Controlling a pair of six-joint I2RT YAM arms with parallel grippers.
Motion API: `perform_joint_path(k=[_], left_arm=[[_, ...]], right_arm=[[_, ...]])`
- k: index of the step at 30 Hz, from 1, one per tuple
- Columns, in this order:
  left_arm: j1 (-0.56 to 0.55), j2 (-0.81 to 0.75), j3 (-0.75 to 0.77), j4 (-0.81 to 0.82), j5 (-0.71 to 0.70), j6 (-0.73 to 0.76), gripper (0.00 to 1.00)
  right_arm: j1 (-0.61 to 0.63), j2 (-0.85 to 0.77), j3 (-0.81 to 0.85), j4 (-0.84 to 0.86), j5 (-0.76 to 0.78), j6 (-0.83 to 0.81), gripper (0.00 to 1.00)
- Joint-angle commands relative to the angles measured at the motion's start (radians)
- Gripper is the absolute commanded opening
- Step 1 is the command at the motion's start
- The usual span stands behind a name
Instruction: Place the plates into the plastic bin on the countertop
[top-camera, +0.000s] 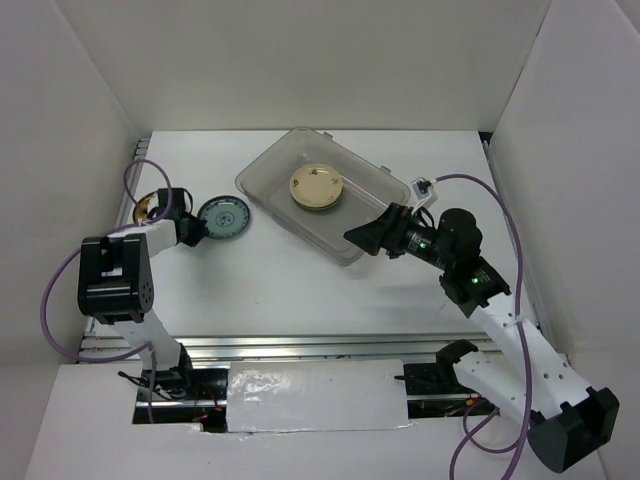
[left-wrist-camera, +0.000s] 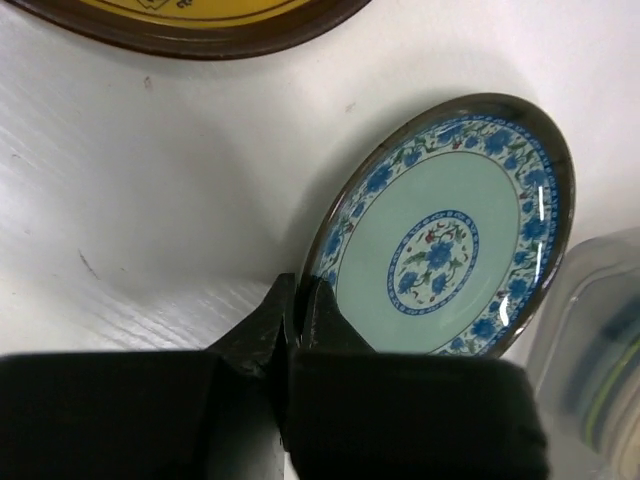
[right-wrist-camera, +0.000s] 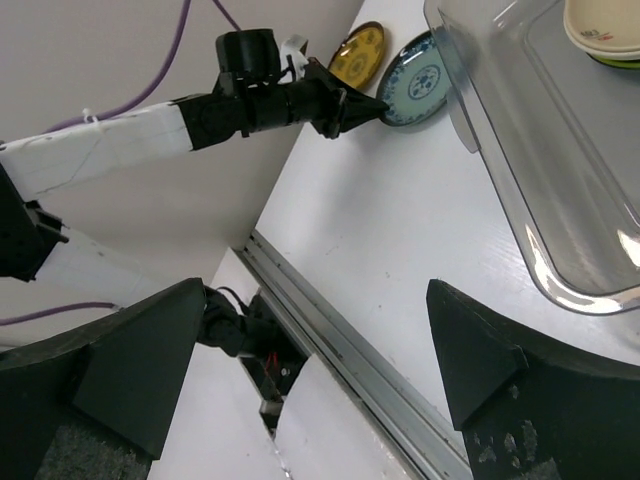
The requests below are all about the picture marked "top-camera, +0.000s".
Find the blue patterned plate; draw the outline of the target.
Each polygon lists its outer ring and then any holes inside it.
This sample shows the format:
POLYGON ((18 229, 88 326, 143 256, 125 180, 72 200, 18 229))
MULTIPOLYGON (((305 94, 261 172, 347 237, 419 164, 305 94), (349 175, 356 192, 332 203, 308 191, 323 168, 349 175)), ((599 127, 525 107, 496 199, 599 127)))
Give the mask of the blue patterned plate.
POLYGON ((240 198, 221 195, 205 202, 197 217, 205 223, 209 238, 230 240, 242 235, 248 228, 251 212, 240 198))

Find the lime green plate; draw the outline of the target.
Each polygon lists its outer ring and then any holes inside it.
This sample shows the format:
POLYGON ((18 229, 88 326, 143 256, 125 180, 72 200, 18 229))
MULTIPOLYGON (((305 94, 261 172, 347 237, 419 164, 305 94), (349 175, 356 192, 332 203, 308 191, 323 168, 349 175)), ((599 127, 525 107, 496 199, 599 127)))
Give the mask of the lime green plate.
POLYGON ((324 213, 324 212, 335 210, 338 206, 338 202, 334 202, 332 204, 323 205, 323 206, 308 206, 308 205, 303 205, 301 203, 296 203, 296 206, 306 212, 324 213))

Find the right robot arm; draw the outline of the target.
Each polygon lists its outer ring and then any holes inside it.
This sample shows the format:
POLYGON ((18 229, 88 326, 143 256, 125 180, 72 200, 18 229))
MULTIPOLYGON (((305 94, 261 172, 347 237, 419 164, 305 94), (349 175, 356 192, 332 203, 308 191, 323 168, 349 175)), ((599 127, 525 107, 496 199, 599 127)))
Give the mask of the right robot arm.
POLYGON ((608 388, 594 388, 531 321, 516 315, 510 287, 481 255, 483 236, 470 212, 449 209, 428 227, 410 208, 391 204, 344 237, 372 256, 407 254, 440 269, 446 296, 511 364, 505 369, 471 342, 457 341, 437 354, 435 378, 442 389, 467 387, 520 423, 536 457, 555 473, 610 441, 618 398, 608 388))

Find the cream plate small flowers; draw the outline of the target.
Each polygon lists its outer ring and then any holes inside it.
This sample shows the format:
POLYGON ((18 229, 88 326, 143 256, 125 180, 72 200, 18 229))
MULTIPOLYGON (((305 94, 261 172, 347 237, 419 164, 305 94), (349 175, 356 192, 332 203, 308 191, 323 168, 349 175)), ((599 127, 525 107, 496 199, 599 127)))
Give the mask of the cream plate small flowers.
POLYGON ((337 202, 343 192, 340 173, 325 164, 309 164, 296 170, 289 182, 293 200, 308 206, 323 206, 337 202))

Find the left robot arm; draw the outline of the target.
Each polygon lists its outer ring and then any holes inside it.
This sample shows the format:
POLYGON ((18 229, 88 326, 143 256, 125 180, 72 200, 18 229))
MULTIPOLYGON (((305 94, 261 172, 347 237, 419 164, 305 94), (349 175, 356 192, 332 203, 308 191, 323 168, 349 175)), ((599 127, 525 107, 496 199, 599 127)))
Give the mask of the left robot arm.
POLYGON ((151 259, 180 244, 196 246, 207 236, 207 229, 192 214, 192 195, 183 188, 161 188, 144 199, 155 199, 157 205, 135 209, 140 225, 82 241, 78 306, 140 350, 142 386, 153 386, 171 399, 184 399, 196 390, 198 376, 186 348, 168 333, 153 310, 151 259))

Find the yellow patterned plate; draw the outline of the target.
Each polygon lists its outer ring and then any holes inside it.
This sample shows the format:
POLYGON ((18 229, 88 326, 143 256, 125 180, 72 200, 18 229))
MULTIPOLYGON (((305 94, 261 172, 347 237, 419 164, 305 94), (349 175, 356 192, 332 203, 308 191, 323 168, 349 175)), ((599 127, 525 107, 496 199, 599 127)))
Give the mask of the yellow patterned plate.
POLYGON ((132 221, 136 224, 149 223, 159 215, 159 200, 156 192, 142 197, 132 212, 132 221))

